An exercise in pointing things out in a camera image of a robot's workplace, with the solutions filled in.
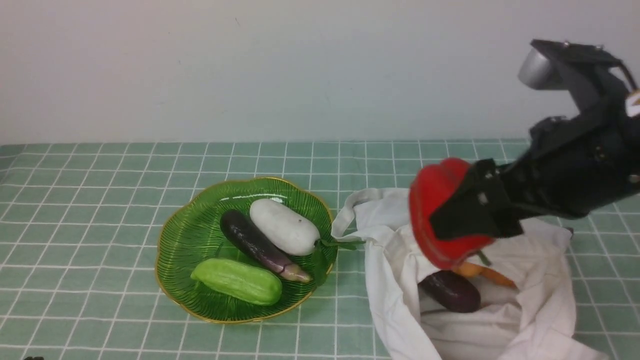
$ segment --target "purple eggplant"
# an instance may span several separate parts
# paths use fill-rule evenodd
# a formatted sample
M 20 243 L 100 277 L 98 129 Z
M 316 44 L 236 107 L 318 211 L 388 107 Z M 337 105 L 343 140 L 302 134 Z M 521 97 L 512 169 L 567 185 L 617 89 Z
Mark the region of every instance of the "purple eggplant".
M 449 311 L 473 313 L 480 308 L 478 289 L 467 278 L 453 271 L 433 273 L 418 285 Z
M 238 210 L 228 210 L 220 218 L 220 229 L 244 255 L 289 281 L 310 282 L 311 276 L 291 261 Z

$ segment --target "green cucumber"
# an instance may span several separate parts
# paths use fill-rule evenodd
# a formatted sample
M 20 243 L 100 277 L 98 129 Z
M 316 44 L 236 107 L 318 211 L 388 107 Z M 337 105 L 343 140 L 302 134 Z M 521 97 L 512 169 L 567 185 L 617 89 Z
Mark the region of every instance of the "green cucumber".
M 191 278 L 208 288 L 255 305 L 273 305 L 282 296 L 282 282 L 269 270 L 231 259 L 208 259 Z

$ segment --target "red bell pepper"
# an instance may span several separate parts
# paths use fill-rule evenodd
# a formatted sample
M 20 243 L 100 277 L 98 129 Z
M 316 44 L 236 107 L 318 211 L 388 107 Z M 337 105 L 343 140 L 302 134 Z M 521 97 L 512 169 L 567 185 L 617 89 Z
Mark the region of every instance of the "red bell pepper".
M 468 168 L 469 164 L 458 158 L 428 165 L 418 173 L 409 191 L 413 235 L 424 255 L 441 270 L 458 266 L 494 241 L 476 235 L 442 241 L 435 237 L 429 222 L 431 214 L 455 192 Z

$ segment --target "green plate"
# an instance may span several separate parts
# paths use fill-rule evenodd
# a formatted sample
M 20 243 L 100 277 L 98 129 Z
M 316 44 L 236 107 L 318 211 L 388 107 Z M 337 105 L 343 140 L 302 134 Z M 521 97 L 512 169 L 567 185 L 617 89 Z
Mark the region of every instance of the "green plate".
M 164 293 L 189 314 L 216 323 L 264 320 L 300 305 L 317 288 L 315 281 L 302 284 L 282 279 L 280 301 L 272 306 L 258 306 L 213 291 L 190 278 L 197 264 L 213 257 L 260 266 L 226 239 L 220 230 L 220 216 L 229 209 L 238 209 L 248 216 L 251 203 L 261 198 L 280 199 L 282 204 L 313 222 L 322 239 L 335 242 L 331 237 L 332 216 L 326 204 L 292 183 L 260 177 L 213 185 L 167 220 L 158 241 L 157 281 Z M 317 257 L 313 255 L 290 256 L 312 276 L 318 271 L 328 274 L 337 255 L 335 246 L 322 243 L 318 246 L 326 261 L 316 264 L 312 258 Z

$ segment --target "white gourd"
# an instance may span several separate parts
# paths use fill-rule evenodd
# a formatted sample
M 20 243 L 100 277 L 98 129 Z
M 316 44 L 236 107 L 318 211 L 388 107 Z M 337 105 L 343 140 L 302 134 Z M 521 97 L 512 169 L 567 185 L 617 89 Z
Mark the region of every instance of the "white gourd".
M 320 239 L 320 232 L 311 221 L 271 199 L 254 201 L 249 217 L 273 245 L 289 255 L 311 254 Z

